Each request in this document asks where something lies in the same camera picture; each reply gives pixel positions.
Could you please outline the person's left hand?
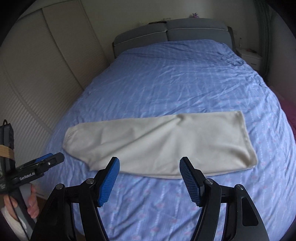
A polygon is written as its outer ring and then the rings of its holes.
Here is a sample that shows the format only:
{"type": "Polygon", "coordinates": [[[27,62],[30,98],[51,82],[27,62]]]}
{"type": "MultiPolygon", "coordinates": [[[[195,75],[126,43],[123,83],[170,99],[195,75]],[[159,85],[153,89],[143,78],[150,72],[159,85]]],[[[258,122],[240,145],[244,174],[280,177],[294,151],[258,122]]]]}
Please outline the person's left hand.
{"type": "MultiPolygon", "coordinates": [[[[3,196],[4,205],[8,210],[8,213],[14,220],[18,220],[17,215],[15,214],[14,209],[18,207],[17,201],[8,195],[3,196]]],[[[28,198],[28,204],[29,207],[27,209],[28,214],[31,218],[36,218],[39,215],[39,207],[37,202],[37,196],[36,196],[36,189],[34,185],[31,184],[31,194],[28,198]]]]}

